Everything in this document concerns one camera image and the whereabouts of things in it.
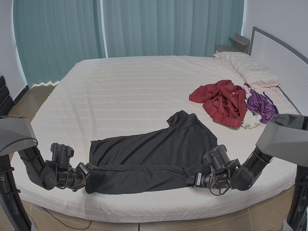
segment cartoon character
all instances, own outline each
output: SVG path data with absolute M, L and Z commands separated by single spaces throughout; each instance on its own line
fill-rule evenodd
M 251 126 L 251 124 L 250 124 L 250 122 L 247 122 L 244 126 L 243 126 L 243 128 L 245 128 L 245 129 L 250 129 L 252 126 Z
M 253 115 L 253 117 L 255 117 L 256 119 L 258 119 L 258 114 L 257 114 L 256 112 L 252 111 L 252 115 Z

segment white headboard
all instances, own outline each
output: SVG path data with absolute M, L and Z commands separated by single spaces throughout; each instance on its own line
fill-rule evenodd
M 290 45 L 253 27 L 249 55 L 272 71 L 280 89 L 302 115 L 308 115 L 308 58 Z

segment white label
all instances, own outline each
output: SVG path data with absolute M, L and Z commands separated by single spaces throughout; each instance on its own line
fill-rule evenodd
M 87 173 L 89 173 L 87 170 L 86 170 L 86 168 L 85 167 L 83 167 L 83 165 L 82 164 L 80 164 L 79 165 L 80 166 L 80 168 L 87 174 Z
M 201 173 L 198 173 L 197 186 L 200 186 Z

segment red cloth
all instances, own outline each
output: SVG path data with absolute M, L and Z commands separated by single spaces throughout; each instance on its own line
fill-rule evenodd
M 203 108 L 213 121 L 237 128 L 241 126 L 247 111 L 245 98 L 243 88 L 235 86 L 231 80 L 200 86 L 189 95 L 190 101 L 203 103 Z

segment purple satin cloth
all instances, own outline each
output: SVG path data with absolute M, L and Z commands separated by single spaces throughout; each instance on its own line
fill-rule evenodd
M 251 89 L 247 100 L 247 108 L 258 113 L 262 119 L 261 122 L 268 123 L 275 114 L 279 114 L 273 101 L 263 92 L 264 96 Z

